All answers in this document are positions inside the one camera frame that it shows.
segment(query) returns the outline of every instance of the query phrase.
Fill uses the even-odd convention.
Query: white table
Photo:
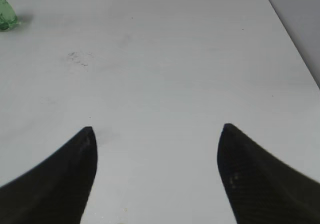
[[[92,125],[83,224],[235,223],[223,124],[320,180],[320,95],[268,0],[8,0],[0,184]]]

